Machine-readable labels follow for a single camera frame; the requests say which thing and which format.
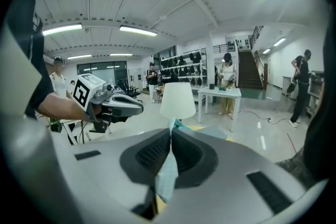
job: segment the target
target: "yellow pants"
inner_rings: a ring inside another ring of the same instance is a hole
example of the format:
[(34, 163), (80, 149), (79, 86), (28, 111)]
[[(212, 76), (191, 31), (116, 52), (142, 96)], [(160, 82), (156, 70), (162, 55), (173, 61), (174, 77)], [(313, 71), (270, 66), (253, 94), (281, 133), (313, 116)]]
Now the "yellow pants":
[[(234, 83), (229, 85), (228, 81), (225, 81), (225, 80), (220, 83), (220, 86), (230, 88), (230, 89), (235, 88)], [(226, 112), (233, 114), (233, 111), (235, 109), (235, 100), (233, 98), (222, 97), (220, 104), (221, 104), (221, 110), (222, 110), (221, 112), (223, 114)]]

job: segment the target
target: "white shirt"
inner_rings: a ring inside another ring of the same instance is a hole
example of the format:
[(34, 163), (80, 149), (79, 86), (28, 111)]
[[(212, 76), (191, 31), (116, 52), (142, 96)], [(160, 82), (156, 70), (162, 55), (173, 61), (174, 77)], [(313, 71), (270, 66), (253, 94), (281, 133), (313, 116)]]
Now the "white shirt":
[(233, 63), (231, 66), (225, 66), (225, 64), (222, 64), (222, 73), (223, 73), (223, 80), (230, 80), (230, 78), (235, 74), (236, 72), (236, 65)]
[(55, 72), (50, 75), (52, 82), (52, 87), (54, 87), (54, 92), (61, 98), (67, 97), (68, 84), (67, 79), (61, 75), (59, 77)]

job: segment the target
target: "stair railing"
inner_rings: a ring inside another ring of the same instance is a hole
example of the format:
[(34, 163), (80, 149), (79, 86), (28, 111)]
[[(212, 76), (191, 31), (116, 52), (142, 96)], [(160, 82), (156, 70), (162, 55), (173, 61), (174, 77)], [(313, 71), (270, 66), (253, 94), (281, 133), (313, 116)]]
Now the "stair railing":
[(262, 29), (263, 29), (263, 26), (256, 26), (254, 28), (254, 32), (253, 32), (253, 35), (252, 35), (251, 40), (250, 40), (251, 50), (253, 49), (254, 44), (257, 42), (257, 39), (259, 38), (260, 32), (261, 32)]
[(266, 90), (267, 89), (267, 79), (268, 79), (268, 76), (267, 76), (268, 65), (266, 63), (265, 64), (262, 63), (257, 51), (255, 51), (254, 53), (254, 61), (256, 62), (256, 66), (259, 72), (261, 82), (263, 83), (262, 86), (264, 87), (264, 90)]

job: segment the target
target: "white table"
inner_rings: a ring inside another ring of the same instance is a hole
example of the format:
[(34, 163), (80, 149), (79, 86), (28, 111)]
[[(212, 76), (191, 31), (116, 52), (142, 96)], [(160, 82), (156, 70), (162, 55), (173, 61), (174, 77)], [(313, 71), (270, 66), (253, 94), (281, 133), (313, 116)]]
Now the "white table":
[(240, 107), (240, 98), (242, 97), (241, 92), (238, 88), (234, 88), (227, 91), (219, 91), (218, 87), (215, 87), (214, 90), (210, 90), (209, 87), (202, 88), (198, 91), (198, 122), (201, 122), (202, 117), (202, 96), (205, 95), (205, 114), (208, 113), (208, 96), (216, 96), (216, 97), (227, 97), (234, 98), (235, 101), (235, 110), (233, 112), (233, 122), (231, 125), (231, 132), (233, 132), (233, 128), (235, 126), (238, 111)]

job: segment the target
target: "black t-shirt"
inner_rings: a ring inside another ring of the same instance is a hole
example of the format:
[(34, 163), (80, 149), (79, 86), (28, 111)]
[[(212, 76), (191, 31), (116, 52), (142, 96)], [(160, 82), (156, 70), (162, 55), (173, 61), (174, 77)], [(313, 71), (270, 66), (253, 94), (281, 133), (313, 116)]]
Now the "black t-shirt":
[[(150, 76), (154, 73), (158, 74), (155, 70), (148, 69), (146, 77), (148, 77), (148, 76)], [(154, 77), (151, 77), (150, 79), (147, 79), (147, 82), (148, 82), (149, 85), (157, 85), (157, 76), (154, 76)]]
[(26, 115), (35, 118), (35, 111), (45, 97), (53, 92), (53, 85), (43, 60), (43, 23), (35, 13), (35, 0), (13, 0), (6, 15), (8, 26), (31, 64), (42, 75), (26, 109)]
[(303, 59), (303, 56), (298, 56), (295, 58), (296, 65), (300, 69), (300, 75), (298, 75), (298, 80), (303, 83), (309, 83), (309, 69), (308, 62)]

